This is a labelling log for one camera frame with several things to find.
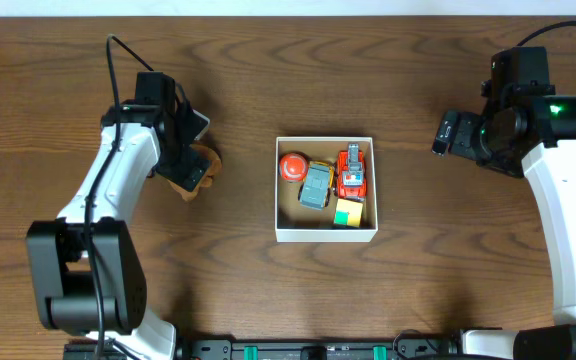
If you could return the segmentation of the brown plush toy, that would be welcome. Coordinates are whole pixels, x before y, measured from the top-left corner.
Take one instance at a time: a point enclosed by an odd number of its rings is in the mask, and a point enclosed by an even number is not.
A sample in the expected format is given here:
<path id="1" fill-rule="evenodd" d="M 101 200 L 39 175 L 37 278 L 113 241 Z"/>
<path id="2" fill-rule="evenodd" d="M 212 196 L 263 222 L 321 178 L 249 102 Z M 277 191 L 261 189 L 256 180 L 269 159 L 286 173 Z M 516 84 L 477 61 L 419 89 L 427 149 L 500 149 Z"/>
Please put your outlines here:
<path id="1" fill-rule="evenodd" d="M 215 150 L 201 144 L 192 144 L 191 148 L 197 151 L 200 155 L 204 156 L 207 160 L 209 160 L 210 165 L 202 175 L 202 178 L 198 181 L 193 191 L 184 190 L 177 184 L 168 181 L 172 189 L 177 193 L 179 193 L 182 196 L 183 200 L 186 202 L 194 200 L 199 194 L 201 189 L 211 187 L 214 181 L 214 177 L 217 176 L 219 172 L 222 170 L 221 158 Z"/>

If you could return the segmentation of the red toy fire truck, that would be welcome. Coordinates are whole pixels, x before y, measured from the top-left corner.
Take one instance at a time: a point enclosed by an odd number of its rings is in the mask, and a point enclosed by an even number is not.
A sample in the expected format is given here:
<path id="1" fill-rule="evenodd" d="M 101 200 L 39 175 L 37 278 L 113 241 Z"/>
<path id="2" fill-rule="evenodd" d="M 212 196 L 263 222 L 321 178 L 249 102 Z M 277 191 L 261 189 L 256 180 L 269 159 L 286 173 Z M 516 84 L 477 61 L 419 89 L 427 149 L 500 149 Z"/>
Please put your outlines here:
<path id="1" fill-rule="evenodd" d="M 365 161 L 358 143 L 349 143 L 345 151 L 338 153 L 335 190 L 340 199 L 358 202 L 366 199 Z"/>

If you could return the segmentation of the colourful puzzle cube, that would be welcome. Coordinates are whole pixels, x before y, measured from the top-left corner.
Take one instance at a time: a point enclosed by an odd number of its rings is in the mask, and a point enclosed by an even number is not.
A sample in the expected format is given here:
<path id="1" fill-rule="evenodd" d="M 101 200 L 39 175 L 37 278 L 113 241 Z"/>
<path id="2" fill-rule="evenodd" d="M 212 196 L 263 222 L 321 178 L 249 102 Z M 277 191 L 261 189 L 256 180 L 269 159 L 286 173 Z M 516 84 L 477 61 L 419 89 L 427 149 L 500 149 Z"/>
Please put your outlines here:
<path id="1" fill-rule="evenodd" d="M 362 202 L 338 199 L 333 224 L 342 227 L 359 228 L 361 225 L 362 213 Z"/>

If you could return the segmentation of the red toy ball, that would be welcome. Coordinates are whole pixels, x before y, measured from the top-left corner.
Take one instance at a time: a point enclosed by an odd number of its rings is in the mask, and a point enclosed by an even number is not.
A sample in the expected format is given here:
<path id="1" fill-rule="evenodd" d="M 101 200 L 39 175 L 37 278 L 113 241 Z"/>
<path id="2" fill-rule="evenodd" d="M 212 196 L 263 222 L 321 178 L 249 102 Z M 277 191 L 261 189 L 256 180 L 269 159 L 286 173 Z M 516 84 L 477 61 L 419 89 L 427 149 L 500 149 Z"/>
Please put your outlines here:
<path id="1" fill-rule="evenodd" d="M 299 153 L 288 153 L 279 160 L 279 175 L 288 182 L 302 182 L 308 173 L 309 163 Z"/>

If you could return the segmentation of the yellow grey toy truck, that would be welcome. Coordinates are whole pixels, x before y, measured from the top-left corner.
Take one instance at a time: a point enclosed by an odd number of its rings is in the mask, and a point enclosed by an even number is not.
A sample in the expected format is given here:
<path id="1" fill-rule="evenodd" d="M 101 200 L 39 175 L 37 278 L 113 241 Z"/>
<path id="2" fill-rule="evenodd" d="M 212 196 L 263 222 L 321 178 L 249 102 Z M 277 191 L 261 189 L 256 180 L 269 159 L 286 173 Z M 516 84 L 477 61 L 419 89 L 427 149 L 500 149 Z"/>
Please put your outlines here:
<path id="1" fill-rule="evenodd" d="M 298 200 L 301 206 L 323 210 L 328 206 L 334 178 L 334 167 L 327 162 L 311 161 Z"/>

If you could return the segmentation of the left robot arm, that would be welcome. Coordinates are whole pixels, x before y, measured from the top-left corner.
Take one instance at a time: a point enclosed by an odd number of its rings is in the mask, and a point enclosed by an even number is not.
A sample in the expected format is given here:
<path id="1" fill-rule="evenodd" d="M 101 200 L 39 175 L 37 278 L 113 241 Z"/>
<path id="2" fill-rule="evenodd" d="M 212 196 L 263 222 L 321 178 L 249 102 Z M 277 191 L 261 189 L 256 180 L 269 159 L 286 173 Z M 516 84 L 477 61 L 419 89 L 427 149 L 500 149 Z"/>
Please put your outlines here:
<path id="1" fill-rule="evenodd" d="M 172 359 L 175 327 L 147 304 L 146 278 L 129 223 L 153 174 L 190 200 L 220 168 L 197 145 L 210 121 L 175 80 L 140 72 L 135 95 L 101 118 L 101 143 L 73 199 L 26 235 L 39 320 L 93 340 L 83 359 Z"/>

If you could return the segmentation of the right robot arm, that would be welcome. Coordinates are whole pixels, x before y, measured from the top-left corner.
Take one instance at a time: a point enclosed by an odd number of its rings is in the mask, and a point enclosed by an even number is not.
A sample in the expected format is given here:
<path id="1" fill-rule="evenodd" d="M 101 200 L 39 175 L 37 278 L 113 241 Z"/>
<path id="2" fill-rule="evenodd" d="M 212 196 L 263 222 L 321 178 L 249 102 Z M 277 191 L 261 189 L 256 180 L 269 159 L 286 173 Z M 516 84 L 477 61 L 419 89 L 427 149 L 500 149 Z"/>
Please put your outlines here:
<path id="1" fill-rule="evenodd" d="M 483 168 L 528 180 L 553 281 L 553 325 L 465 330 L 466 359 L 576 359 L 576 96 L 519 97 L 488 114 L 447 111 L 432 145 Z"/>

